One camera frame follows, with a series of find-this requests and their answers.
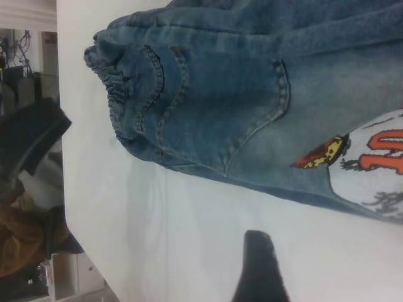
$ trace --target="denim fabric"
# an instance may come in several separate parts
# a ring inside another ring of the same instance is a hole
[[[403,0],[174,0],[84,54],[134,156],[372,218],[292,164],[403,107]]]

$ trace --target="graphic print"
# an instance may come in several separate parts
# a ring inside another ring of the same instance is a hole
[[[403,220],[403,109],[352,131],[329,176],[340,197]]]
[[[322,164],[331,165],[343,151],[347,140],[347,137],[335,137],[298,160],[294,166],[308,169],[316,168]]]

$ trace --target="brown jacket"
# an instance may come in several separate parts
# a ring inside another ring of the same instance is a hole
[[[45,258],[41,223],[20,209],[0,206],[0,277]]]

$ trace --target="denim pocket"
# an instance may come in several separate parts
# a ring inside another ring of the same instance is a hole
[[[163,151],[226,175],[231,159],[288,108],[280,60],[172,46],[181,84],[157,126]],[[169,70],[164,71],[168,78]]]

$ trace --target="white table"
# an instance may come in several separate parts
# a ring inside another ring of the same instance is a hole
[[[59,0],[69,226],[121,302],[230,302],[244,232],[274,241],[292,302],[401,302],[403,228],[167,171],[115,139],[106,91],[82,59],[117,17],[166,0]]]

